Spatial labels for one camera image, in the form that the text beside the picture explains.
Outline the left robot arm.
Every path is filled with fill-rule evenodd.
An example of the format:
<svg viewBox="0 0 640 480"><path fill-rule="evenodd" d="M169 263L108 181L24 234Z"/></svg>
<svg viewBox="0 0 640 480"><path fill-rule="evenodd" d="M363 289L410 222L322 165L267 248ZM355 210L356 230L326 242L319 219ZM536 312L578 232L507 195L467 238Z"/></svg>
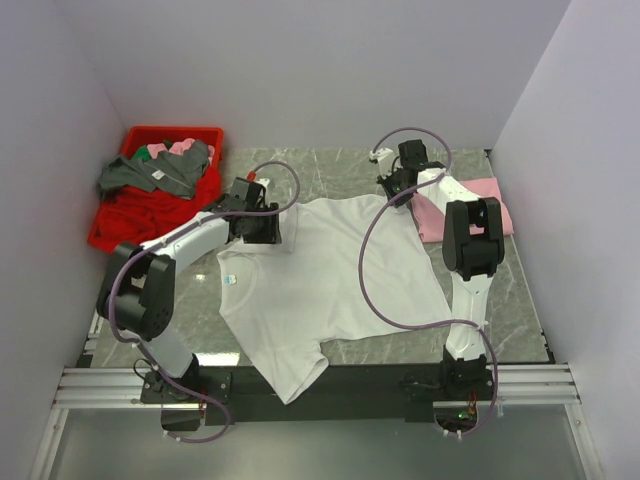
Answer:
<svg viewBox="0 0 640 480"><path fill-rule="evenodd" d="M143 353L158 369L164 389L186 402L199 392L199 361L170 326L179 273L236 240L281 242L279 205L267 202L267 186L251 172L185 224L142 245L122 243L112 252L98 294L97 311L114 338Z"/></svg>

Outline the white t-shirt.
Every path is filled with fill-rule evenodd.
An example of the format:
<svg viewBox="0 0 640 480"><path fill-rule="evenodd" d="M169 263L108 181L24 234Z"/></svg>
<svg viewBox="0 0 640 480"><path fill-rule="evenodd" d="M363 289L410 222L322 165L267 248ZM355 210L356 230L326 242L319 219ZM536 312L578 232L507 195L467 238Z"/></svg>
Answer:
<svg viewBox="0 0 640 480"><path fill-rule="evenodd" d="M410 211L378 195L296 204L278 245L238 241L221 251L220 314L284 404L328 367L330 340L450 318Z"/></svg>

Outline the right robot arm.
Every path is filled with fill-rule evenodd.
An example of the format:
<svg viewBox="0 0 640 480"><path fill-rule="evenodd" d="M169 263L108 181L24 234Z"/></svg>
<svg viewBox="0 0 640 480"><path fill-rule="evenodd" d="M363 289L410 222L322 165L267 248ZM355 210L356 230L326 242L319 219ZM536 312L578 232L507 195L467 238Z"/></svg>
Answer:
<svg viewBox="0 0 640 480"><path fill-rule="evenodd" d="M495 197L471 192L442 163L430 161L422 141L405 141L398 150L372 151L369 160L378 166L377 183L396 207L426 199L444 215L442 257L451 273L456 321L438 378L444 395L460 399L491 383L482 334L490 286L505 254L501 205Z"/></svg>

